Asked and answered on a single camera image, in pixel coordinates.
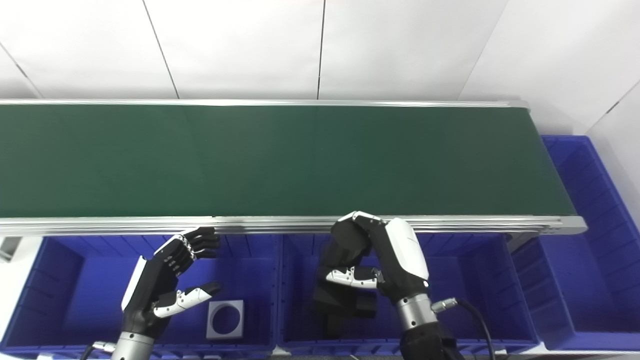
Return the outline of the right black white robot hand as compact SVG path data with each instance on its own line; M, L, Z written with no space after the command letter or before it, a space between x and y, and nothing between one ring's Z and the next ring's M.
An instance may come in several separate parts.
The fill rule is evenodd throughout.
M354 289L377 289L393 303L426 294L429 270L414 228L402 218L361 210L339 218L318 279Z

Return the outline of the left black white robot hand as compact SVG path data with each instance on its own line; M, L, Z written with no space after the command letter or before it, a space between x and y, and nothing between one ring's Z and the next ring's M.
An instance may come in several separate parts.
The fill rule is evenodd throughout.
M213 259L220 247L214 227L188 228L167 239L150 258L141 256L122 298L121 332L157 340L170 318L221 292L222 283L178 289L178 278L197 260Z

